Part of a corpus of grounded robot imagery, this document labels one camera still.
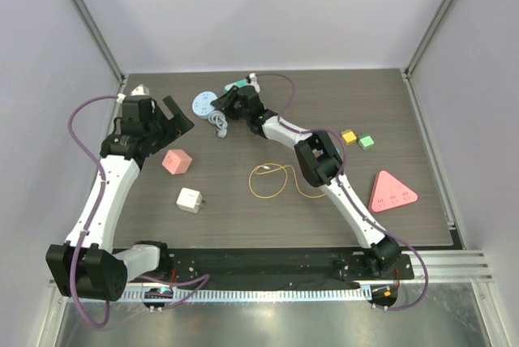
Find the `light blue round socket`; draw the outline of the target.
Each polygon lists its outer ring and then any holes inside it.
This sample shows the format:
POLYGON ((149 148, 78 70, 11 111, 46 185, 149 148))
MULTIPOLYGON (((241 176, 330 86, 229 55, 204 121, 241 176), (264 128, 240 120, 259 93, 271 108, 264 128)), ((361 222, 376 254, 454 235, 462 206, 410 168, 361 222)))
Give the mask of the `light blue round socket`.
POLYGON ((191 104, 193 113, 204 120, 209 119, 210 115, 213 113, 220 114, 221 111, 212 105, 216 99, 217 95, 214 92, 205 91, 199 93, 191 104))

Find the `pink white cube charger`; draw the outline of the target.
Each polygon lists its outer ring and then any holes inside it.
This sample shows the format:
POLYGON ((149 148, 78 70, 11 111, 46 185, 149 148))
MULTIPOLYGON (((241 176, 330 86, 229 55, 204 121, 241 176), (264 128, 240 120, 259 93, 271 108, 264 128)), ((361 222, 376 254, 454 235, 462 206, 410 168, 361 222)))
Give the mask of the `pink white cube charger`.
POLYGON ((170 149, 165 154, 162 166, 173 175, 184 174, 190 167, 192 158, 182 149, 170 149))

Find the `white cube tiger adapter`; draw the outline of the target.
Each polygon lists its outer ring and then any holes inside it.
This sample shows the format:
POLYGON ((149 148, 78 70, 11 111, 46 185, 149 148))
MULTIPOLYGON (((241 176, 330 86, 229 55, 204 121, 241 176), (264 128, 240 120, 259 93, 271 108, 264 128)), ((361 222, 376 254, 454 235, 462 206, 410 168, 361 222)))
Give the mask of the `white cube tiger adapter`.
POLYGON ((204 204, 204 197, 200 191, 183 187, 178 194, 176 204, 180 210, 196 214, 204 204))

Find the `yellow usb charger plug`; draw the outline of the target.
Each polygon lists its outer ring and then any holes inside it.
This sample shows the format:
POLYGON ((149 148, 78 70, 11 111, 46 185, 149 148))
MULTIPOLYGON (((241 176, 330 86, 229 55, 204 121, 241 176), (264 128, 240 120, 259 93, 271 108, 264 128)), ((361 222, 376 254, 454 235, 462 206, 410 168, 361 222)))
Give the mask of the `yellow usb charger plug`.
POLYGON ((355 144, 358 140, 358 137, 351 129, 341 131, 341 138, 345 145, 355 144))

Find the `green usb charger plug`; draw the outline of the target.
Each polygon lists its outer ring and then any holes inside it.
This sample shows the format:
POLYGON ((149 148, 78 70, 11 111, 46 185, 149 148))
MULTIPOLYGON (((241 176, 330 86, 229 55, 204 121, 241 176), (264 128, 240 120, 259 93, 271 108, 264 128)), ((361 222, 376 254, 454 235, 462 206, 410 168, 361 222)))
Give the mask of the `green usb charger plug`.
POLYGON ((368 134, 362 134, 358 137, 358 145, 362 150, 367 150, 375 145, 375 141, 368 134))

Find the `pink triangular power socket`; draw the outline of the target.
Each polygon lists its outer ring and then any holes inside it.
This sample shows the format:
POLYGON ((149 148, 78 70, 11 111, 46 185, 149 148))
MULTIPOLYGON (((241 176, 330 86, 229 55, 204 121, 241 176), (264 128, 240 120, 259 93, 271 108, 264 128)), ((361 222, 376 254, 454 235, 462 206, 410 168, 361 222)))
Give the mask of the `pink triangular power socket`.
POLYGON ((418 194, 386 170, 377 173, 368 204, 370 212, 384 212, 418 201, 418 194))

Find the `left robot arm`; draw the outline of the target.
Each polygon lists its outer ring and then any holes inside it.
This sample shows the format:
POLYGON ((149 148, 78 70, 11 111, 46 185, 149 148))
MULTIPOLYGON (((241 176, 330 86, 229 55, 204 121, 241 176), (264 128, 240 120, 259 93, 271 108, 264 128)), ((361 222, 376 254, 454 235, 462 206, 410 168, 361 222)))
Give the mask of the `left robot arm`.
POLYGON ((45 261, 60 293, 116 302, 127 283, 146 274, 166 280, 172 272, 163 242, 140 241, 115 254, 114 234, 122 207, 145 160, 190 131, 194 124, 171 96, 119 95, 122 113, 93 158, 98 175, 74 229, 45 261))

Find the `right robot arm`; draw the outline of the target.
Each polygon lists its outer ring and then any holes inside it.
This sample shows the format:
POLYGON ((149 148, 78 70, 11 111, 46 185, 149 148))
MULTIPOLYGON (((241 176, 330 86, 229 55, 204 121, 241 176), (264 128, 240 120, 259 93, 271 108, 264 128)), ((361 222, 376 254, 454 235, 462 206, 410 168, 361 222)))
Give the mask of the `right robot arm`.
POLYGON ((322 191, 337 207, 364 249, 367 272, 385 278, 401 256, 395 238, 379 224, 355 193, 345 174, 345 162, 325 129, 307 130, 267 109, 252 86, 233 87, 211 105, 232 120, 244 120, 251 132, 294 150, 307 183, 322 191))

